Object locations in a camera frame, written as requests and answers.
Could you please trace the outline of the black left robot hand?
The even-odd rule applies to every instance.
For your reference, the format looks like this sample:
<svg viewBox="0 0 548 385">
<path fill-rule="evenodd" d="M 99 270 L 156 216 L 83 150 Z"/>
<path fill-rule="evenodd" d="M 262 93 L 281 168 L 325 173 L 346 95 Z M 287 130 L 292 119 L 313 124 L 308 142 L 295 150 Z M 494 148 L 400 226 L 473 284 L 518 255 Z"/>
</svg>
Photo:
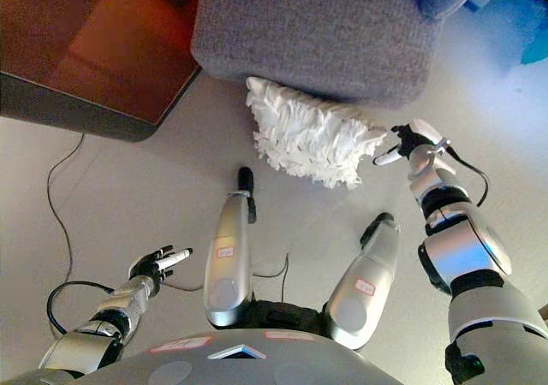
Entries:
<svg viewBox="0 0 548 385">
<path fill-rule="evenodd" d="M 181 262 L 189 259 L 194 249 L 184 248 L 176 251 L 173 245 L 163 246 L 156 251 L 139 258 L 129 269 L 128 279 L 137 276 L 147 276 L 155 283 L 164 282 L 174 275 L 174 268 Z"/>
</svg>

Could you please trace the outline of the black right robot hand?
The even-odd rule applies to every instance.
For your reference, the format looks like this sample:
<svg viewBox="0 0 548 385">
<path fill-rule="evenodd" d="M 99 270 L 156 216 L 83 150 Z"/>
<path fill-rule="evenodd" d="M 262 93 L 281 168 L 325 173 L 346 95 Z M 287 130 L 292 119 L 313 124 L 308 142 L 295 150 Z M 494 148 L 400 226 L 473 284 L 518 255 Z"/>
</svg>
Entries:
<svg viewBox="0 0 548 385">
<path fill-rule="evenodd" d="M 400 142 L 385 153 L 376 156 L 372 163 L 375 166 L 384 166 L 393 163 L 402 157 L 409 158 L 419 146 L 427 145 L 434 153 L 447 151 L 451 141 L 443 137 L 432 125 L 419 118 L 413 119 L 405 125 L 395 125 L 391 129 Z"/>
</svg>

